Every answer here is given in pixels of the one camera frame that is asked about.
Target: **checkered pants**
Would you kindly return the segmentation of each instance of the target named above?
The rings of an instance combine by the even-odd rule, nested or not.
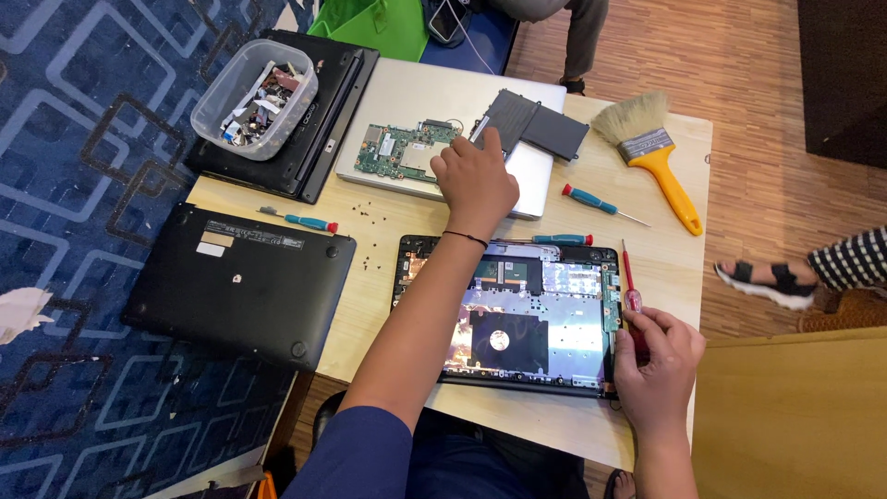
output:
[[[807,255],[831,289],[883,287],[887,282],[887,226],[876,227]]]

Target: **white cable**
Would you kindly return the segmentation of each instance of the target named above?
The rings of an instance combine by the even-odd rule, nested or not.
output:
[[[493,70],[490,69],[490,66],[487,65],[487,61],[483,60],[483,57],[481,57],[481,53],[477,51],[477,49],[475,48],[475,45],[471,43],[471,37],[468,36],[468,32],[465,30],[465,27],[462,26],[462,20],[459,19],[459,16],[456,15],[456,11],[452,8],[452,4],[450,3],[450,0],[444,0],[444,1],[446,2],[446,6],[450,7],[450,12],[452,12],[452,17],[454,17],[456,19],[456,23],[459,24],[460,28],[462,28],[462,33],[465,35],[465,39],[466,39],[466,41],[468,41],[468,44],[471,45],[471,50],[475,51],[477,58],[481,60],[483,65],[487,68],[487,71],[490,71],[491,75],[496,75],[496,73],[494,73]]]

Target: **right hand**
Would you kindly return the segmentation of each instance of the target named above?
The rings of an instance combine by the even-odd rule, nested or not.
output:
[[[505,170],[498,131],[484,129],[483,143],[481,150],[464,137],[455,138],[431,158],[431,170],[450,206],[446,230],[489,241],[521,193],[514,175]]]
[[[616,332],[616,390],[638,442],[687,439],[687,404],[705,338],[670,313],[645,306],[624,317],[644,333],[650,362],[638,368],[628,331]]]

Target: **yellow brush handle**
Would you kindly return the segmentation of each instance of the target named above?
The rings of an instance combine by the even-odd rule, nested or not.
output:
[[[693,202],[687,197],[684,188],[680,186],[668,167],[668,156],[672,149],[674,149],[674,145],[644,154],[640,158],[629,161],[628,166],[640,166],[652,173],[656,177],[656,182],[659,182],[659,187],[663,190],[665,199],[668,200],[674,214],[678,216],[678,220],[692,235],[702,235],[703,222],[696,214]]]

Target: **blue sleeve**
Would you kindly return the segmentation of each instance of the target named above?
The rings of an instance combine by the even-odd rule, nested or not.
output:
[[[412,435],[387,410],[348,408],[333,416],[281,499],[404,497]]]

